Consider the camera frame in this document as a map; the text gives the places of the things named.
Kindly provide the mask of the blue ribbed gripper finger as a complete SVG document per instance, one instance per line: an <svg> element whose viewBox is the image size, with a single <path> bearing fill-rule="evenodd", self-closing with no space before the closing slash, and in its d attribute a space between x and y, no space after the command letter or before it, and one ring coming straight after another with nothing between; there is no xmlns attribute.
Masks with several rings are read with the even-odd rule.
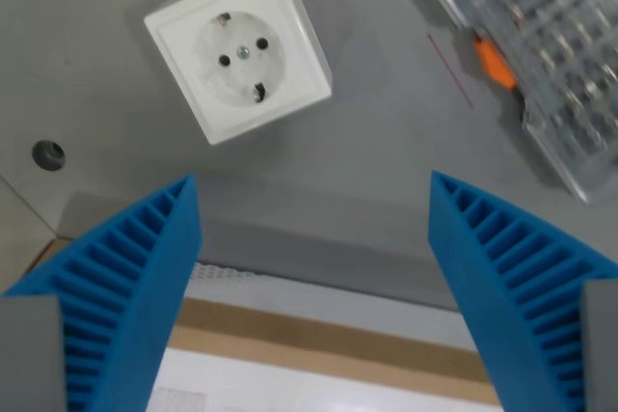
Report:
<svg viewBox="0 0 618 412"><path fill-rule="evenodd" d="M502 408L584 410L582 287L616 262L438 171L428 239Z"/></svg>
<svg viewBox="0 0 618 412"><path fill-rule="evenodd" d="M201 248L186 176L72 241L7 290L62 313L70 411L144 411Z"/></svg>

